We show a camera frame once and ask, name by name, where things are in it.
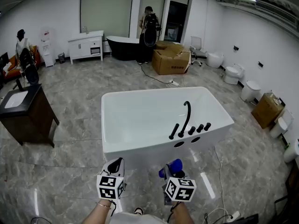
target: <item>toilet lid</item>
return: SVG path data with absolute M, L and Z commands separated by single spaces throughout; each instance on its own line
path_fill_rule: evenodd
M 227 66 L 225 69 L 227 69 L 230 73 L 233 73 L 233 74 L 238 74 L 238 71 L 236 68 L 234 67 L 231 67 L 231 66 Z
M 285 123 L 285 120 L 282 117 L 278 118 L 278 123 L 284 131 L 288 128 L 288 125 Z
M 259 91 L 261 89 L 258 84 L 252 80 L 247 81 L 246 85 L 253 91 Z

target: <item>gray tile floor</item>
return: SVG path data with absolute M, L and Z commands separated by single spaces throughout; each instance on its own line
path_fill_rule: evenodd
M 185 75 L 158 76 L 150 64 L 147 74 L 164 82 L 174 78 L 181 86 L 204 86 L 220 101 L 235 124 L 227 137 L 215 145 L 222 163 L 224 202 L 229 213 L 242 216 L 255 213 L 260 223 L 274 214 L 274 201 L 286 194 L 289 169 L 283 162 L 284 145 L 262 130 L 250 112 L 252 105 L 240 98 L 241 88 L 222 81 L 221 69 L 191 66 Z M 76 61 L 42 67 L 40 83 L 60 120 L 49 145 L 24 144 L 23 147 L 0 125 L 0 219 L 4 224 L 26 224 L 37 215 L 53 224 L 80 223 L 98 200 L 96 175 L 104 163 L 101 141 L 101 97 L 107 92 L 167 88 L 144 76 L 134 61 L 122 62 L 106 56 L 99 60 Z M 11 90 L 10 82 L 0 96 Z M 219 179 L 220 165 L 214 148 L 184 158 L 183 164 L 198 188 L 188 208 L 196 223 L 204 214 L 223 207 Z M 167 219 L 158 177 L 161 167 L 126 170 L 127 188 L 121 198 L 122 209 L 136 206 L 146 213 Z M 200 173 L 205 172 L 215 193 L 212 199 Z M 223 215 L 217 210 L 213 222 Z

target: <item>blue object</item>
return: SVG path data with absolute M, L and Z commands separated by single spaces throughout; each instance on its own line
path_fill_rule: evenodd
M 180 159 L 176 159 L 175 161 L 172 161 L 171 163 L 169 163 L 168 167 L 169 167 L 170 173 L 172 175 L 174 175 L 183 170 L 183 163 Z M 164 168 L 159 171 L 159 177 L 164 178 Z

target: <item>bracelet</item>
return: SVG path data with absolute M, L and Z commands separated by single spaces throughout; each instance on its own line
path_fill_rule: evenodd
M 100 204 L 100 203 L 96 203 L 96 204 L 98 204 L 98 205 L 100 205 L 100 206 L 102 206 L 102 207 L 105 207 L 105 208 L 107 208 L 107 209 L 111 209 L 111 207 L 108 207 L 108 206 L 106 206 L 106 205 L 103 205 L 103 204 Z

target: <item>black doorway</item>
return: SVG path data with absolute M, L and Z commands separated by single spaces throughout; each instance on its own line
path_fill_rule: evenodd
M 187 4 L 170 1 L 164 41 L 181 42 Z

